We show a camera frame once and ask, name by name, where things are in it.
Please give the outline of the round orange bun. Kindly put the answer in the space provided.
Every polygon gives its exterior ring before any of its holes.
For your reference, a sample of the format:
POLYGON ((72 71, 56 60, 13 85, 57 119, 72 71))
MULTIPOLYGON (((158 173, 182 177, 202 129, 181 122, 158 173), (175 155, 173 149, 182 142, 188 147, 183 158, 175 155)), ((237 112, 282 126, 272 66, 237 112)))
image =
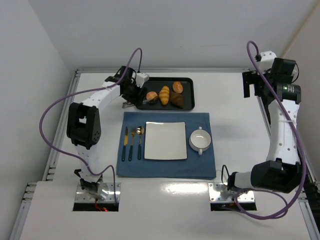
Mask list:
POLYGON ((148 102, 154 102, 159 98, 158 94, 155 91, 150 91, 146 94, 146 100, 148 102))

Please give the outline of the metal tongs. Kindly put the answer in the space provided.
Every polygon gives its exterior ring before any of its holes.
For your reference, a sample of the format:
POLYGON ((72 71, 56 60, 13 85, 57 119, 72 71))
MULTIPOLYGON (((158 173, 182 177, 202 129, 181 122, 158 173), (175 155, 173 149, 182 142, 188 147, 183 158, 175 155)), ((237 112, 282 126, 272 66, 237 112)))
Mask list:
MULTIPOLYGON (((158 101, 159 97, 155 97, 154 99, 151 99, 151 100, 147 100, 147 99, 144 99, 142 101, 142 104, 155 104, 157 101, 158 101)), ((122 103, 122 108, 123 109, 126 109, 126 108, 130 108, 130 107, 134 107, 135 105, 129 101, 126 101, 126 102, 123 102, 122 103)))

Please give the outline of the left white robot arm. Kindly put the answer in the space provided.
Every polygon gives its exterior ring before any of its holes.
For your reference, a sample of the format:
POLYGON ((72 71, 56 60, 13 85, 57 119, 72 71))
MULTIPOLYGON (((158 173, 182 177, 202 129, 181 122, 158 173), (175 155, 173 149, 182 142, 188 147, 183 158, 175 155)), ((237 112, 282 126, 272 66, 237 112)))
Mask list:
POLYGON ((75 174, 82 190, 96 200, 102 199, 104 169, 99 161, 98 142, 102 136, 100 113, 116 98, 131 104, 139 102, 149 75, 122 66, 115 75, 104 81, 101 89, 80 103, 69 106, 66 135, 71 140, 80 160, 75 174))

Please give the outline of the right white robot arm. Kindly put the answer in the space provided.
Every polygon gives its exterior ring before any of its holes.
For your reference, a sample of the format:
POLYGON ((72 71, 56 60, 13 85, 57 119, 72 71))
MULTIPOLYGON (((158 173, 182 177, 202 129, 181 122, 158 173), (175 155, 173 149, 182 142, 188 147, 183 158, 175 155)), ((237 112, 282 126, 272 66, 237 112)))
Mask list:
POLYGON ((255 96, 262 100, 270 127, 268 155, 249 172, 233 172, 228 177, 227 190, 235 193, 250 188, 287 194, 302 178, 302 163, 291 128, 297 125, 301 102, 301 88, 292 83, 296 62, 276 57, 270 63, 261 60, 259 66, 272 88, 268 88, 256 71, 247 71, 242 74, 243 95, 250 97, 250 85, 253 85, 255 96))

